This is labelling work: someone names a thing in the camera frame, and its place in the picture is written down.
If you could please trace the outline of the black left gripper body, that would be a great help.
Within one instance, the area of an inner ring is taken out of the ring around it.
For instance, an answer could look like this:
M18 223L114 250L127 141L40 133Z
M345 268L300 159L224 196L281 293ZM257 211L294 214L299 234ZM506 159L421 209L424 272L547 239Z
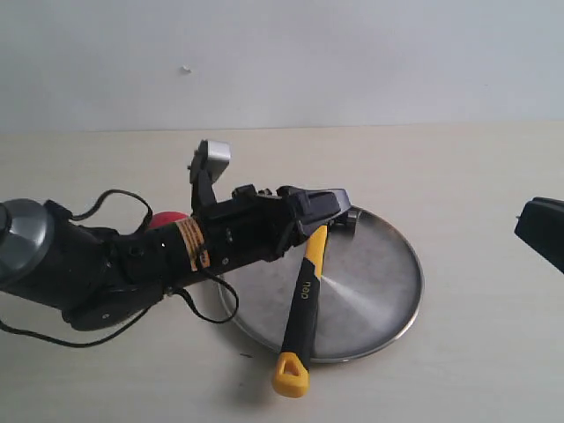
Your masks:
M204 235L211 273L276 261L304 242L290 199L256 192L251 185L228 200L200 207L193 217Z

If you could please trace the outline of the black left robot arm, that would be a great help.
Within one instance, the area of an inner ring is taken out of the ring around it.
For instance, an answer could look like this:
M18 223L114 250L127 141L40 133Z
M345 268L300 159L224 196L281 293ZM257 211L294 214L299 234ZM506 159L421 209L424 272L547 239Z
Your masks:
M114 326L177 287L272 262L351 209L344 189L251 185L131 234L87 227L53 201L1 205L1 289L58 309L75 330Z

